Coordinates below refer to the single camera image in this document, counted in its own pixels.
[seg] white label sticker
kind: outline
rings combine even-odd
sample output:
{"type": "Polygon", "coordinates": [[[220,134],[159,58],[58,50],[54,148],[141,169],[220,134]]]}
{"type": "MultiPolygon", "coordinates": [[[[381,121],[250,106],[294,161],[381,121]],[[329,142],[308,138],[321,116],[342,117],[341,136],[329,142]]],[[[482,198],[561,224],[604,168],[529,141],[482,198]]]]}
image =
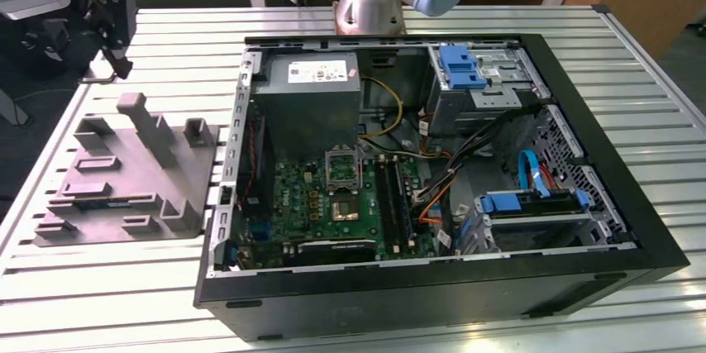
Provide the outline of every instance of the white label sticker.
{"type": "Polygon", "coordinates": [[[440,232],[437,233],[437,240],[440,240],[446,248],[452,248],[452,236],[444,231],[444,229],[440,229],[440,232]]]}
{"type": "Polygon", "coordinates": [[[304,61],[290,64],[290,83],[346,82],[346,61],[304,61]]]}
{"type": "Polygon", "coordinates": [[[424,136],[430,134],[430,124],[428,122],[420,122],[420,134],[424,136]]]}

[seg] yellow wire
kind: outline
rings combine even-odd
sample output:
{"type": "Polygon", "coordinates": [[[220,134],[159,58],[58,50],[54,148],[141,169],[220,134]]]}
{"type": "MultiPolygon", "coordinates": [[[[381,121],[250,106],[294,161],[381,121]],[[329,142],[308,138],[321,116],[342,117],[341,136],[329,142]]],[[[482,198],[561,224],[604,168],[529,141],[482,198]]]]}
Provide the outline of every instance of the yellow wire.
{"type": "Polygon", "coordinates": [[[384,131],[377,131],[377,132],[372,132],[370,134],[361,134],[360,135],[364,138],[373,138],[374,136],[384,136],[385,134],[388,134],[390,131],[393,131],[396,129],[396,127],[400,125],[400,123],[402,123],[402,116],[404,116],[404,113],[405,113],[405,111],[404,111],[404,103],[402,103],[402,99],[398,96],[398,93],[396,93],[396,91],[390,88],[390,86],[388,84],[385,84],[384,82],[381,82],[376,78],[364,77],[362,79],[373,81],[382,88],[385,88],[388,90],[388,92],[392,94],[392,96],[396,98],[396,101],[398,102],[398,118],[396,119],[396,122],[392,124],[392,126],[388,127],[384,131]]]}

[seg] open computer tower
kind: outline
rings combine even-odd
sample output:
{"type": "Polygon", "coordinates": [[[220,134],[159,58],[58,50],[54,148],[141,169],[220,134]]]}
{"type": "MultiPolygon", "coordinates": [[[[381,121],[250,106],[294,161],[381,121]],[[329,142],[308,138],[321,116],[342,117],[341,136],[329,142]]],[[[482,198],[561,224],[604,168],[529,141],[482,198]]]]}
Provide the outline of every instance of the open computer tower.
{"type": "Polygon", "coordinates": [[[543,36],[248,45],[194,302],[246,341],[564,315],[689,264],[543,36]]]}

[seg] green circuit board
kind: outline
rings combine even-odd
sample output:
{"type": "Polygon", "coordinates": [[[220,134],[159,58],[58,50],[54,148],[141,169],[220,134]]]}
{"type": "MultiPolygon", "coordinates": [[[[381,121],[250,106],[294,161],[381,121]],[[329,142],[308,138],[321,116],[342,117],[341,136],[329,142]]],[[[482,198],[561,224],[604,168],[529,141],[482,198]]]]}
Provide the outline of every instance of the green circuit board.
{"type": "MultiPolygon", "coordinates": [[[[398,162],[405,192],[420,188],[421,179],[414,159],[398,162]]],[[[336,164],[337,172],[346,172],[348,166],[336,164]]],[[[328,191],[326,162],[280,162],[276,176],[276,209],[272,222],[272,243],[324,240],[374,240],[378,244],[380,260],[397,260],[434,256],[433,236],[416,234],[413,246],[400,252],[392,252],[385,241],[385,225],[381,219],[381,203],[373,160],[361,162],[362,184],[358,192],[344,193],[328,191]],[[334,208],[333,203],[344,202],[344,207],[334,208]],[[337,220],[346,214],[358,213],[354,220],[337,220]]],[[[281,266],[277,255],[265,267],[281,266]]]]}

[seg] metal chassis frame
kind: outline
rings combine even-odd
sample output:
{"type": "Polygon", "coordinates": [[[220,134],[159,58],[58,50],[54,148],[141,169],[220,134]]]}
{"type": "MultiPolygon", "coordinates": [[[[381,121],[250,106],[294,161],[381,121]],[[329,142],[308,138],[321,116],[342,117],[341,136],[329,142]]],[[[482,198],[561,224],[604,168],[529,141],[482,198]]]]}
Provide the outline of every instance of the metal chassis frame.
{"type": "MultiPolygon", "coordinates": [[[[249,62],[249,55],[260,55],[260,51],[277,48],[281,45],[285,46],[285,44],[290,48],[304,47],[305,49],[320,48],[330,50],[344,50],[346,48],[352,50],[356,49],[358,41],[358,45],[366,47],[370,43],[380,44],[381,41],[388,45],[404,46],[405,42],[413,44],[420,41],[470,41],[473,39],[518,40],[521,46],[525,47],[573,132],[583,143],[587,153],[589,153],[589,157],[584,160],[588,164],[592,164],[601,176],[621,215],[629,222],[640,248],[601,253],[584,252],[567,255],[521,256],[500,260],[440,260],[437,261],[438,263],[434,263],[434,269],[429,268],[429,272],[420,272],[417,266],[393,266],[317,272],[316,276],[310,272],[293,273],[290,271],[269,274],[268,277],[256,275],[214,278],[212,274],[212,278],[209,278],[209,251],[213,248],[212,229],[218,219],[217,213],[217,217],[209,224],[208,240],[201,258],[201,272],[194,300],[197,307],[213,307],[226,302],[257,302],[260,299],[292,296],[293,294],[349,293],[354,291],[400,289],[412,285],[433,286],[573,274],[591,275],[597,281],[612,278],[621,280],[615,284],[607,284],[599,290],[588,291],[587,296],[583,296],[581,299],[572,301],[563,307],[557,307],[557,310],[524,313],[532,317],[549,316],[575,312],[616,289],[625,287],[625,284],[660,279],[689,264],[687,256],[672,238],[672,234],[648,201],[643,189],[619,155],[619,151],[541,35],[348,36],[346,39],[337,36],[308,36],[302,39],[250,39],[246,40],[246,44],[252,48],[245,53],[245,68],[249,62]],[[346,47],[336,46],[334,43],[337,41],[345,41],[346,47]],[[317,277],[316,284],[312,283],[313,277],[317,277]]],[[[245,79],[252,79],[252,76],[246,73],[245,79]]]]}

